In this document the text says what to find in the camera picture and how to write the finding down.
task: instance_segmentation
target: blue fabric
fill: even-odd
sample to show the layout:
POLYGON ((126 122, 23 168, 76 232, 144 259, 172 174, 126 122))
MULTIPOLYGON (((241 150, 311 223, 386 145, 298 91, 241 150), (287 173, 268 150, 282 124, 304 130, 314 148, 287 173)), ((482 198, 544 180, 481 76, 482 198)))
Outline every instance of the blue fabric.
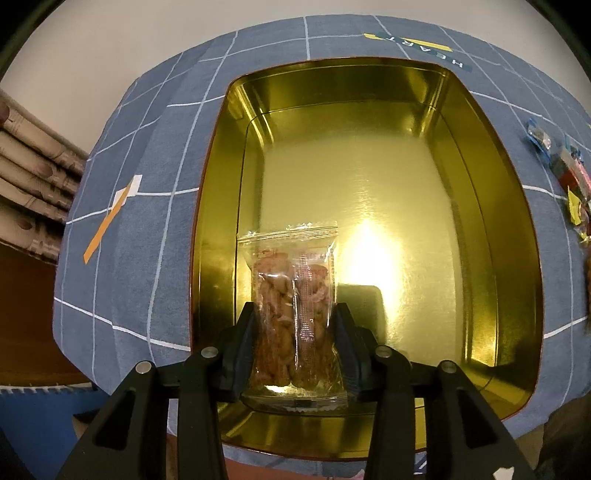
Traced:
MULTIPOLYGON (((142 75, 107 122, 68 218, 55 289, 56 342, 108 392, 140 360, 163 365, 184 359, 189 354, 196 190, 229 83, 278 64, 343 56, 408 57, 452 68, 486 112, 511 157, 530 204, 544 288, 540 380, 527 406, 505 422, 514 436, 526 433, 544 423, 557 407, 589 390, 591 336, 584 333, 583 251, 564 220, 562 200, 557 198, 564 193, 525 139, 523 125, 534 115, 555 138, 566 132, 581 148, 589 168, 591 119, 571 94, 511 53, 413 20, 371 15, 280 20, 214 38, 142 75), (450 66, 419 48, 368 39, 363 33, 447 45, 472 70, 450 66), (83 251, 115 192, 134 174, 143 175, 140 192, 152 195, 127 200, 99 250, 84 265, 83 251)), ((246 455, 230 448, 226 454, 242 461, 246 455)), ((417 457, 418 466, 423 463, 422 456, 417 457)), ((330 465, 317 473, 334 467, 330 474, 343 476, 356 473, 352 470, 358 466, 335 471, 340 468, 335 465, 345 464, 330 465)), ((301 471, 308 467, 301 466, 301 471)))
POLYGON ((72 415, 101 408, 109 397, 91 388, 23 390, 0 390, 0 429, 37 480, 53 480, 76 444, 72 415))

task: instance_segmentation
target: yellow label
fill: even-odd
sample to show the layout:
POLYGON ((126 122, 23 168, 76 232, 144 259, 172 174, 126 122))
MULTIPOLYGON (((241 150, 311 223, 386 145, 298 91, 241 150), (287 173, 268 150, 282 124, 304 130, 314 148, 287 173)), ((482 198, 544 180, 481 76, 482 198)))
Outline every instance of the yellow label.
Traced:
POLYGON ((569 190, 569 212, 570 212, 570 221, 573 225, 580 225, 582 220, 579 215, 579 206, 581 205, 581 201, 579 198, 569 190))
POLYGON ((402 37, 402 39, 406 40, 406 41, 414 42, 418 45, 422 45, 423 47, 431 47, 431 48, 436 48, 438 50, 444 50, 444 51, 453 51, 450 47, 447 47, 445 45, 440 45, 439 43, 431 43, 429 41, 423 41, 423 40, 413 40, 412 38, 404 38, 404 37, 402 37))

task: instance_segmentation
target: blue tablecloth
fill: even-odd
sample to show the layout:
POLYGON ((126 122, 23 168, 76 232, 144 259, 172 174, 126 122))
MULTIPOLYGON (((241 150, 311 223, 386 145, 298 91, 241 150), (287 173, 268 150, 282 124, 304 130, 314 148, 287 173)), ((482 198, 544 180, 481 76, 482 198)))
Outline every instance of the blue tablecloth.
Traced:
MULTIPOLYGON (((534 219, 544 289, 538 386, 527 406, 505 421, 514 436, 526 433, 589 390, 591 336, 584 331, 584 255, 565 222, 564 192, 525 140, 523 126, 533 116, 553 137, 565 132, 591 166, 591 119, 569 92, 532 65, 433 24, 372 15, 279 20, 221 35, 138 78, 106 123, 70 211, 55 287, 56 342, 109 393, 140 360, 164 365, 186 358, 194 210, 207 147, 229 83, 279 64, 350 56, 407 57, 453 69, 511 157, 534 219), (463 66, 417 45, 373 40, 364 33, 447 45, 463 66), (142 175, 137 194, 127 199, 85 265, 82 255, 115 193, 134 175, 142 175)), ((171 406, 169 428, 176 431, 176 404, 171 406)), ((273 461, 280 468, 324 475, 353 474, 361 465, 300 460, 281 464, 236 449, 226 453, 249 463, 273 461)), ((424 463, 422 458, 417 461, 419 467, 424 463)))

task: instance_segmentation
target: black object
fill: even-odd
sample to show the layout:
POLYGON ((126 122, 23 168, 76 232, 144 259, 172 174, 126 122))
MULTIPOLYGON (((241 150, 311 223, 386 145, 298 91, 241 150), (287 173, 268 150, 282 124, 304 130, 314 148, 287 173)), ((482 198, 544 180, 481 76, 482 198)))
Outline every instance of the black object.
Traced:
POLYGON ((0 429, 0 475, 2 479, 35 480, 0 429))
MULTIPOLYGON (((365 480, 414 475, 414 399, 425 401, 427 480, 533 480, 513 438, 461 368, 409 362, 355 326, 346 304, 332 321, 352 401, 377 401, 365 480)), ((237 401, 252 368, 256 321, 246 303, 217 347, 184 363, 140 362, 125 377, 66 460, 58 480, 164 479, 167 407, 178 398, 180 480, 227 480, 218 401, 237 401)))

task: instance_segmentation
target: orange stripe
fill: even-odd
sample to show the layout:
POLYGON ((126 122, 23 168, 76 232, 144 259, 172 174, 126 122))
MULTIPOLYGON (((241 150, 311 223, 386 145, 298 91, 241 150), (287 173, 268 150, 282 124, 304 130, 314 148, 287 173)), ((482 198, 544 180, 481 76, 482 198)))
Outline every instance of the orange stripe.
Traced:
POLYGON ((128 195, 129 190, 131 188, 131 183, 132 182, 133 182, 133 180, 129 182, 129 185, 127 185, 127 188, 121 194, 121 197, 119 197, 119 200, 117 200, 117 203, 115 203, 115 206, 113 207, 113 209, 104 218, 104 220, 100 224, 99 229, 96 231, 94 237, 92 237, 92 240, 88 244, 88 248, 86 249, 86 252, 84 252, 84 256, 83 256, 83 258, 84 258, 84 264, 87 264, 88 263, 88 261, 92 257, 92 254, 95 252, 95 250, 97 248, 99 248, 99 244, 100 244, 100 241, 103 238, 103 235, 105 234, 105 232, 107 231, 109 225, 113 221, 113 218, 115 218, 115 215, 117 215, 119 213, 119 211, 121 210, 121 206, 123 205, 123 202, 127 198, 127 195, 128 195))

